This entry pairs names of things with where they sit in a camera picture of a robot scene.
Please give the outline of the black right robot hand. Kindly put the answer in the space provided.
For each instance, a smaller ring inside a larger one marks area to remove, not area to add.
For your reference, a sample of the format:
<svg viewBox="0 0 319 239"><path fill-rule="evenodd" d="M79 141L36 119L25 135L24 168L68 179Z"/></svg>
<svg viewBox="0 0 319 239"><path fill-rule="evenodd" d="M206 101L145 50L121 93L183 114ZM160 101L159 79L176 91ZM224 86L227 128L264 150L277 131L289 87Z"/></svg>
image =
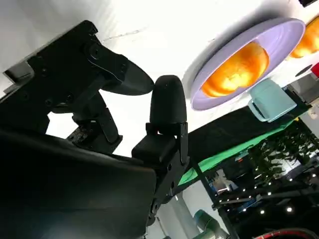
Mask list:
<svg viewBox="0 0 319 239"><path fill-rule="evenodd" d="M141 239L189 164L182 83L153 81L85 20L5 71L0 100L3 239ZM151 94L131 157L100 91Z"/></svg>

